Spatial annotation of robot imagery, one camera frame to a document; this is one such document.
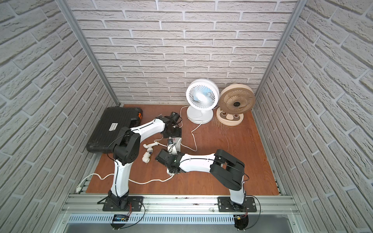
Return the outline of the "white power strip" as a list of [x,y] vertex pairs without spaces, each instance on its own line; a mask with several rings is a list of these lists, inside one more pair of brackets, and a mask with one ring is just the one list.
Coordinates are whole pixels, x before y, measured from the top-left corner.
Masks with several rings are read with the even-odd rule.
[[166,168],[167,173],[170,176],[174,176],[175,174],[179,174],[180,169],[180,151],[177,150],[177,146],[180,145],[181,138],[170,138],[168,140],[168,147],[167,147],[167,153],[166,156]]

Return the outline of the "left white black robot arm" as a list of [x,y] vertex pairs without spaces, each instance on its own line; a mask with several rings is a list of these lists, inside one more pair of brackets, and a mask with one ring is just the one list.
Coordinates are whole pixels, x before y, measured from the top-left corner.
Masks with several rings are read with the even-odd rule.
[[170,116],[158,116],[154,120],[138,127],[123,127],[113,142],[115,172],[108,198],[115,206],[125,209],[128,205],[129,175],[133,162],[137,159],[140,144],[147,138],[162,134],[164,138],[173,135],[179,128],[180,115],[172,112]]

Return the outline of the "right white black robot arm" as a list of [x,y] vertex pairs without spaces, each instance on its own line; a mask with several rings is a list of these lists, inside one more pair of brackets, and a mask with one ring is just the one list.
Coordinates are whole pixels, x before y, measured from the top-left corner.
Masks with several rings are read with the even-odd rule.
[[206,172],[213,175],[224,187],[229,189],[230,202],[242,207],[245,202],[244,176],[245,164],[224,150],[209,155],[172,155],[161,150],[155,158],[164,165],[170,174]]

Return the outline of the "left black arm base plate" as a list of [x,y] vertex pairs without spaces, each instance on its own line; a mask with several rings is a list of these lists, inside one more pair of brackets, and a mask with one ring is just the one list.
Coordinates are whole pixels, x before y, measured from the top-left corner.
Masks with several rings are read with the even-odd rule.
[[116,200],[112,197],[106,197],[103,202],[103,211],[104,212],[140,212],[143,207],[143,196],[129,196],[124,197],[121,200]]

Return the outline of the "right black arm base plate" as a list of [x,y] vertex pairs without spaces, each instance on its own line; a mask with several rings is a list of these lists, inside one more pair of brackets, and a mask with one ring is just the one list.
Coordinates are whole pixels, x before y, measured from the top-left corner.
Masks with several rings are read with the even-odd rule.
[[243,204],[234,203],[231,201],[230,197],[218,197],[217,200],[219,212],[257,212],[254,197],[251,196],[246,196]]

